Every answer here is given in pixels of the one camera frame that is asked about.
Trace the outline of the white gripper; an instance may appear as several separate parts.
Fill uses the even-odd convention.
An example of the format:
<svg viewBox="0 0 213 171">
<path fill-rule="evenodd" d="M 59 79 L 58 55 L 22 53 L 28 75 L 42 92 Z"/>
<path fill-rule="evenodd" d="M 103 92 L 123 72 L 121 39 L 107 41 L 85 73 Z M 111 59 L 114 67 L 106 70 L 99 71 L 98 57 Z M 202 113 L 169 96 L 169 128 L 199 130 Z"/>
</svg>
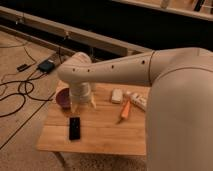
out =
<svg viewBox="0 0 213 171">
<path fill-rule="evenodd" d="M 91 98 L 91 87 L 89 83 L 73 83 L 69 86 L 69 96 L 71 99 L 71 113 L 75 113 L 78 107 L 77 103 L 87 103 L 90 101 L 91 107 L 97 108 L 94 98 Z"/>
</svg>

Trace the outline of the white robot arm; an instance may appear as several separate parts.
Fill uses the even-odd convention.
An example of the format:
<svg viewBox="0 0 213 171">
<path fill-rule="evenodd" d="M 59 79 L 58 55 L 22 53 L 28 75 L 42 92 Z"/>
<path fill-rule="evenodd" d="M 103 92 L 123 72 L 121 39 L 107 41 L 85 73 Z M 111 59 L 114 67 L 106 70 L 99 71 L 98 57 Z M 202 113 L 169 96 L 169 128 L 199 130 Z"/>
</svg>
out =
<svg viewBox="0 0 213 171">
<path fill-rule="evenodd" d="M 97 63 L 78 52 L 58 75 L 75 102 L 91 99 L 92 83 L 149 87 L 147 171 L 213 171 L 213 51 L 156 50 Z"/>
</svg>

